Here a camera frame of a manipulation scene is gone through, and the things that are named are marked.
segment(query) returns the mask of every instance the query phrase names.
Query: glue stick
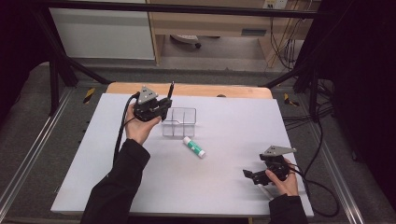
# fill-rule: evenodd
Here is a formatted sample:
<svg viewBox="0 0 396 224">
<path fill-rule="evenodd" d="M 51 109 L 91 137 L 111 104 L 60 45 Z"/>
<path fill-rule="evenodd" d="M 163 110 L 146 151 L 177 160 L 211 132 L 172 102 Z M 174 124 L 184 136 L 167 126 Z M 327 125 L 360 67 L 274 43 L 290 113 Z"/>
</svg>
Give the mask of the glue stick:
<svg viewBox="0 0 396 224">
<path fill-rule="evenodd" d="M 197 156 L 200 158 L 203 158 L 205 155 L 205 152 L 201 150 L 200 147 L 196 143 L 194 143 L 189 137 L 184 137 L 183 139 L 184 144 L 186 144 Z"/>
</svg>

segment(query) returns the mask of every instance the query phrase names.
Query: black sleeve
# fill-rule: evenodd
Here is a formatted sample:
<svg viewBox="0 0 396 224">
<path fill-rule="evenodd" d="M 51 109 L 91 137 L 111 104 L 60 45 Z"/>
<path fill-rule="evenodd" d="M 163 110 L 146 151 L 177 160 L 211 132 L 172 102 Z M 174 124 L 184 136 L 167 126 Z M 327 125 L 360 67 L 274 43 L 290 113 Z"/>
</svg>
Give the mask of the black sleeve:
<svg viewBox="0 0 396 224">
<path fill-rule="evenodd" d="M 271 224 L 308 223 L 300 196 L 281 195 L 270 203 Z"/>
<path fill-rule="evenodd" d="M 127 223 L 149 153 L 127 139 L 110 173 L 93 187 L 81 223 Z"/>
</svg>

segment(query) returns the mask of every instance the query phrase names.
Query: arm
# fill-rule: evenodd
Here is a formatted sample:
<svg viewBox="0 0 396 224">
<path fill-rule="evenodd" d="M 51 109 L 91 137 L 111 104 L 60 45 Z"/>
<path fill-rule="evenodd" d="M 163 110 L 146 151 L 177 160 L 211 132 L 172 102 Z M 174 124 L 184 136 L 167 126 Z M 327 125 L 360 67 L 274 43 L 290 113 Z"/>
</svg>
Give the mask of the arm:
<svg viewBox="0 0 396 224">
<path fill-rule="evenodd" d="M 110 173 L 93 187 L 82 215 L 83 224 L 127 223 L 132 200 L 149 161 L 149 153 L 142 145 L 154 125 L 161 120 L 161 117 L 148 122 L 135 119 L 133 106 L 129 105 L 125 118 L 127 140 Z"/>
<path fill-rule="evenodd" d="M 281 181 L 270 170 L 266 170 L 268 178 L 276 185 L 280 196 L 269 202 L 270 216 L 272 224 L 277 223 L 308 223 L 303 209 L 300 196 L 298 195 L 297 178 L 294 172 L 288 174 L 288 178 Z"/>
</svg>

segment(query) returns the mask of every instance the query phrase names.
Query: hand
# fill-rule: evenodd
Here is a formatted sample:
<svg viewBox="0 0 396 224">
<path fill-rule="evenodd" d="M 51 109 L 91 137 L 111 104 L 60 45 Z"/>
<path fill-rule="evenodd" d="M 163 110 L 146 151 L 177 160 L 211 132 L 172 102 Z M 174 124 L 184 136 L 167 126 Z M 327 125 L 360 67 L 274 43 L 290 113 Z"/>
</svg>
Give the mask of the hand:
<svg viewBox="0 0 396 224">
<path fill-rule="evenodd" d="M 290 164 L 288 159 L 285 158 L 285 162 L 289 164 L 290 168 L 294 169 L 294 166 Z M 298 186 L 295 172 L 290 170 L 288 178 L 286 178 L 284 181 L 279 180 L 277 176 L 270 170 L 266 170 L 265 174 L 276 185 L 276 188 L 281 195 L 286 193 L 288 196 L 298 196 Z"/>
<path fill-rule="evenodd" d="M 125 118 L 126 137 L 134 139 L 138 144 L 143 145 L 146 139 L 148 139 L 151 129 L 158 124 L 160 120 L 160 116 L 147 122 L 134 119 L 134 104 L 131 104 L 128 106 Z"/>
</svg>

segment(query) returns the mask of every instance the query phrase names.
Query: white table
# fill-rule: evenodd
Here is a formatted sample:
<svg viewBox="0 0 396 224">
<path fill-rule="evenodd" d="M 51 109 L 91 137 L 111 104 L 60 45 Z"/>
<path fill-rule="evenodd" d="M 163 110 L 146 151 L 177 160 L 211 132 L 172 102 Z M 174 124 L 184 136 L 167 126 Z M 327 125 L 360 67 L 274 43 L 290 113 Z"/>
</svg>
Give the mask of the white table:
<svg viewBox="0 0 396 224">
<path fill-rule="evenodd" d="M 129 94 L 104 94 L 59 190 L 52 212 L 81 214 L 92 187 L 111 169 L 120 117 Z M 197 109 L 198 158 L 181 138 L 154 127 L 144 147 L 151 159 L 131 213 L 143 216 L 260 217 L 266 196 L 242 170 L 263 170 L 259 154 L 271 145 L 290 147 L 276 100 L 174 96 L 173 107 Z M 295 163 L 293 154 L 285 156 Z M 298 176 L 305 213 L 313 216 Z"/>
</svg>

